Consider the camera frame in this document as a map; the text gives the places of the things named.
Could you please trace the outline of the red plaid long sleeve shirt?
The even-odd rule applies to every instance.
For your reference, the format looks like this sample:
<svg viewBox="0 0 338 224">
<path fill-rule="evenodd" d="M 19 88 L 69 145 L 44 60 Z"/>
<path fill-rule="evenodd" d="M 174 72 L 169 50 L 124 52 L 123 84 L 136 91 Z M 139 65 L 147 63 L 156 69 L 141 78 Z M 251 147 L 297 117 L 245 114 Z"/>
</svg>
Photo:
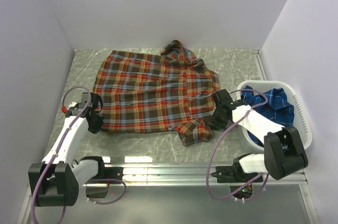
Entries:
<svg viewBox="0 0 338 224">
<path fill-rule="evenodd" d="M 184 146 L 212 137 L 212 96 L 219 89 L 218 75 L 177 40 L 158 55 L 112 51 L 93 86 L 103 102 L 102 130 L 175 131 Z"/>
</svg>

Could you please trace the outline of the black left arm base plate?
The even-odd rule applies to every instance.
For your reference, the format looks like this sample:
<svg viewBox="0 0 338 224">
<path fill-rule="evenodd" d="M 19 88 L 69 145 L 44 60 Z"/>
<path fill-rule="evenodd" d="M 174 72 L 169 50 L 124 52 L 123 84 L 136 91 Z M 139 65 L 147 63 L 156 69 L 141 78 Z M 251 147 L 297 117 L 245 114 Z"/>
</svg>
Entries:
<svg viewBox="0 0 338 224">
<path fill-rule="evenodd" d="M 123 180 L 123 171 L 124 168 L 123 167 L 113 167 L 113 166 L 109 166 L 109 167 L 105 167 L 104 169 L 104 175 L 103 178 L 104 179 L 115 179 L 115 180 Z"/>
</svg>

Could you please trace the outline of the white plastic laundry basket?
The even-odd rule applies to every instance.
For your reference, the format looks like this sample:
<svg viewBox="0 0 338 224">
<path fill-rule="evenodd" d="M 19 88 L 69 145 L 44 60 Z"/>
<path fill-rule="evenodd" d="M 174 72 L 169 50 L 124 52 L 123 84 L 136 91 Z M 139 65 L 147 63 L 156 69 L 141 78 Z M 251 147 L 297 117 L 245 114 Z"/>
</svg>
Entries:
<svg viewBox="0 0 338 224">
<path fill-rule="evenodd" d="M 250 86 L 254 90 L 259 92 L 266 92 L 271 89 L 283 88 L 287 96 L 287 101 L 294 106 L 294 122 L 293 126 L 297 128 L 301 137 L 303 147 L 307 150 L 313 139 L 312 130 L 307 118 L 306 111 L 304 109 L 303 102 L 298 92 L 289 84 L 282 81 L 271 81 L 271 80 L 245 80 L 241 82 L 237 90 L 243 89 L 246 86 Z"/>
</svg>

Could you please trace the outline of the blue plaid shirt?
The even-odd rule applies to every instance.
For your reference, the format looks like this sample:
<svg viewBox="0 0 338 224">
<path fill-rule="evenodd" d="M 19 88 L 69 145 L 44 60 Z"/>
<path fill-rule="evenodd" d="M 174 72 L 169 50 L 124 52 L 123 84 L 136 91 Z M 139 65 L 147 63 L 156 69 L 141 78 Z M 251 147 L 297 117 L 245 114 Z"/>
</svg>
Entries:
<svg viewBox="0 0 338 224">
<path fill-rule="evenodd" d="M 283 88 L 274 88 L 264 92 L 268 102 L 255 111 L 265 118 L 282 126 L 293 126 L 294 123 L 294 106 L 287 100 L 287 95 Z M 264 97 L 254 94 L 253 91 L 242 91 L 241 100 L 250 106 L 254 106 L 265 101 Z"/>
</svg>

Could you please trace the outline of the aluminium mounting rail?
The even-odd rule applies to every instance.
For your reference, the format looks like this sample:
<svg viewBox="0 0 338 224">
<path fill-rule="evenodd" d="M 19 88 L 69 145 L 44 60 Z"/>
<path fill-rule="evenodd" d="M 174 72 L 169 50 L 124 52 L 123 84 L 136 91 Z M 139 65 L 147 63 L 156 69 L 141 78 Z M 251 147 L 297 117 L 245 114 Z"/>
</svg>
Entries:
<svg viewBox="0 0 338 224">
<path fill-rule="evenodd" d="M 105 167 L 123 167 L 123 180 L 127 186 L 204 186 L 207 163 L 127 163 L 105 164 Z M 239 186 L 244 183 L 218 183 L 209 175 L 210 186 Z M 304 171 L 298 171 L 281 180 L 269 176 L 267 185 L 308 184 Z"/>
</svg>

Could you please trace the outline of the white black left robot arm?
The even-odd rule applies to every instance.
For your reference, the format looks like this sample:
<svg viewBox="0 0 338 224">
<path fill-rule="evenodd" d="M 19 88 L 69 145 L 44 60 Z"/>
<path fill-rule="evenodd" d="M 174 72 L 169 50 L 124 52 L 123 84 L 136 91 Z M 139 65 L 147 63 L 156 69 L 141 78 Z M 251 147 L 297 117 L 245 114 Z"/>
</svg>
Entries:
<svg viewBox="0 0 338 224">
<path fill-rule="evenodd" d="M 32 164 L 28 171 L 33 206 L 73 206 L 82 185 L 89 180 L 100 183 L 106 178 L 101 156 L 87 156 L 72 164 L 85 134 L 101 130 L 102 108 L 102 98 L 93 92 L 84 92 L 79 103 L 61 107 L 65 120 L 60 135 L 41 163 Z"/>
</svg>

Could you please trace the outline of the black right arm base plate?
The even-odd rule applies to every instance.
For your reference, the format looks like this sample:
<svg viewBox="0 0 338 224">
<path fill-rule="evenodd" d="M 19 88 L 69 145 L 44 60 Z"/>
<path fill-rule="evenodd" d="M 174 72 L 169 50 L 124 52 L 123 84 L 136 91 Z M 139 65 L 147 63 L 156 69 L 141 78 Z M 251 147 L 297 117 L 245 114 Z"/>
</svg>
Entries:
<svg viewBox="0 0 338 224">
<path fill-rule="evenodd" d="M 241 167 L 217 166 L 211 174 L 218 183 L 246 183 L 257 176 L 258 173 L 245 173 Z"/>
</svg>

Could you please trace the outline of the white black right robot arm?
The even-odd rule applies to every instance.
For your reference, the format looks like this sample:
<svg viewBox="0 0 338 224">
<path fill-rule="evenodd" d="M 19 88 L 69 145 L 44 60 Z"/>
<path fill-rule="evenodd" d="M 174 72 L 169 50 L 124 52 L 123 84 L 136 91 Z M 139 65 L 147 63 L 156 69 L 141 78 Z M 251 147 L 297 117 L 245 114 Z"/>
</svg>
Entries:
<svg viewBox="0 0 338 224">
<path fill-rule="evenodd" d="M 269 174 L 275 180 L 308 167 L 308 158 L 300 133 L 294 126 L 282 126 L 272 122 L 255 109 L 268 102 L 250 106 L 243 100 L 233 100 L 223 89 L 213 94 L 215 111 L 210 121 L 212 129 L 224 129 L 227 133 L 239 125 L 252 133 L 264 146 L 262 154 L 249 153 L 235 158 L 227 176 L 243 182 L 251 174 Z"/>
</svg>

